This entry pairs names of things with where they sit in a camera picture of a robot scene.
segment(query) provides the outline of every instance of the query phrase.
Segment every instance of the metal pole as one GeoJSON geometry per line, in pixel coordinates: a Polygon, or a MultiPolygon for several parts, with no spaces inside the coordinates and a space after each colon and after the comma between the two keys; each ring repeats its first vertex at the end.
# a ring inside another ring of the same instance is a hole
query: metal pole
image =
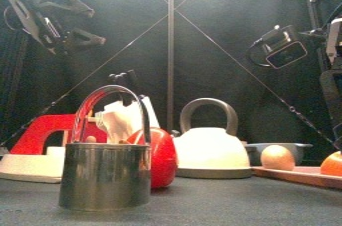
{"type": "Polygon", "coordinates": [[[174,129],[174,0],[169,0],[167,130],[174,129]]]}

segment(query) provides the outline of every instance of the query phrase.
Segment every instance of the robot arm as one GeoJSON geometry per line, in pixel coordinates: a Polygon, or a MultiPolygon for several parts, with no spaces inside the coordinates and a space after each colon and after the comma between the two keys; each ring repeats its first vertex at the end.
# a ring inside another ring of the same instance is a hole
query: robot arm
{"type": "Polygon", "coordinates": [[[91,18],[94,10],[79,0],[8,0],[23,28],[54,53],[70,53],[103,45],[106,39],[74,28],[66,29],[67,16],[91,18]]]}

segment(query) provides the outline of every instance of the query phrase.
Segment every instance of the gray table surface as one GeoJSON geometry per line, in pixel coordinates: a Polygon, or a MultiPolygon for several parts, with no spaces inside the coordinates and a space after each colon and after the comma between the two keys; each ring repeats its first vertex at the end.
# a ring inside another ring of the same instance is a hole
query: gray table surface
{"type": "Polygon", "coordinates": [[[177,177],[150,203],[112,212],[59,207],[60,184],[0,180],[0,225],[341,225],[342,191],[253,176],[177,177]]]}

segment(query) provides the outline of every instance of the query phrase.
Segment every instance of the shiny metal surface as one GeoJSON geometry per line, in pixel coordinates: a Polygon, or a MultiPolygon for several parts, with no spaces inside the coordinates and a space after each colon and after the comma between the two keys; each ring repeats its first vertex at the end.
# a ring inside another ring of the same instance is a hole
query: shiny metal surface
{"type": "Polygon", "coordinates": [[[67,144],[59,205],[106,211],[149,203],[150,146],[67,144]]]}

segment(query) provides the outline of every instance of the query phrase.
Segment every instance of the black backdrop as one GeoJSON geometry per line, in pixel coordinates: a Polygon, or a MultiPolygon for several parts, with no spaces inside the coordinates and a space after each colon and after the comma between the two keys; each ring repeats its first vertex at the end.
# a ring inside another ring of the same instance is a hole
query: black backdrop
{"type": "MultiPolygon", "coordinates": [[[[3,122],[3,139],[66,93],[48,114],[75,113],[86,96],[110,83],[108,75],[131,69],[151,97],[159,123],[167,127],[167,0],[82,1],[96,13],[90,20],[78,19],[78,25],[106,37],[106,45],[64,56],[52,55],[30,39],[15,107],[3,122]]],[[[317,3],[321,23],[338,3],[341,0],[317,3]]],[[[185,105],[197,98],[213,97],[235,108],[241,139],[250,143],[311,143],[306,161],[321,161],[332,153],[332,145],[263,86],[332,137],[318,81],[321,57],[309,47],[306,58],[271,70],[255,66],[245,56],[251,43],[275,25],[311,30],[307,0],[175,0],[175,9],[173,129],[179,130],[185,105]]],[[[225,127],[222,111],[211,106],[199,108],[193,125],[225,127]]]]}

